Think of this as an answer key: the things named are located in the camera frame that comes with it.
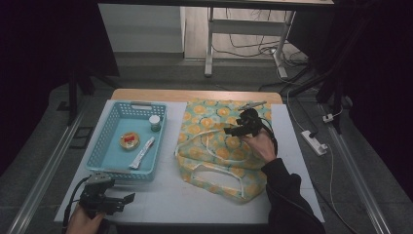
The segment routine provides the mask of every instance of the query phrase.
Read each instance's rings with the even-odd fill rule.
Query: white cord
[[[341,112],[343,112],[343,105],[341,105],[341,110],[340,110],[340,112],[338,112],[337,114],[333,115],[333,117],[341,114]]]
[[[329,144],[327,144],[327,145],[328,145],[328,148],[330,149],[330,152],[331,152],[331,177],[330,177],[330,200],[331,200],[331,205],[333,206],[334,211],[335,211],[335,212],[337,213],[337,215],[341,218],[341,220],[342,220],[344,223],[346,223],[346,225],[347,225],[349,228],[351,228],[353,232],[357,233],[357,232],[353,229],[353,227],[351,227],[351,226],[340,216],[340,214],[338,213],[338,211],[337,211],[337,209],[336,209],[336,207],[335,207],[335,205],[334,205],[334,202],[333,202],[333,193],[332,193],[333,175],[334,175],[334,154],[333,154],[333,150],[332,150],[331,146],[330,146]]]
[[[294,116],[294,113],[292,112],[291,106],[289,106],[289,92],[290,91],[291,90],[288,90],[288,92],[286,93],[286,104],[289,108],[289,111],[291,112],[292,118],[294,118],[294,120],[295,120],[295,123],[297,123],[297,125],[300,127],[300,129],[304,132],[305,131],[304,128],[301,127],[301,125],[298,123],[297,119],[295,119],[295,116]]]

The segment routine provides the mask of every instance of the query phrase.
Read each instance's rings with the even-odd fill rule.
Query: black curtain
[[[52,89],[85,67],[119,72],[93,1],[1,1],[0,35],[3,174],[42,118]]]
[[[413,11],[406,1],[383,1],[346,66],[350,116],[413,200],[410,81]]]

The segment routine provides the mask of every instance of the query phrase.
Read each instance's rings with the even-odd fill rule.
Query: basket
[[[149,118],[158,115],[161,118],[161,129],[151,130]],[[139,101],[108,101],[97,123],[91,144],[86,152],[89,160],[86,168],[93,172],[104,172],[116,182],[151,181],[154,179],[159,146],[167,121],[167,107],[162,103]],[[121,146],[120,138],[128,132],[138,134],[140,144],[137,148],[127,150]],[[135,159],[145,142],[154,137],[137,170],[129,165]]]

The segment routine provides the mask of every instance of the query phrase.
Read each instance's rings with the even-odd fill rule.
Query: wall
[[[183,7],[99,4],[114,52],[183,53]]]

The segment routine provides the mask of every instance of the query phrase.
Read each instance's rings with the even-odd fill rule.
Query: power strip
[[[321,156],[327,152],[327,145],[320,144],[319,141],[313,137],[310,137],[310,131],[304,131],[301,133],[301,136],[310,144],[310,146],[316,151],[316,153]]]

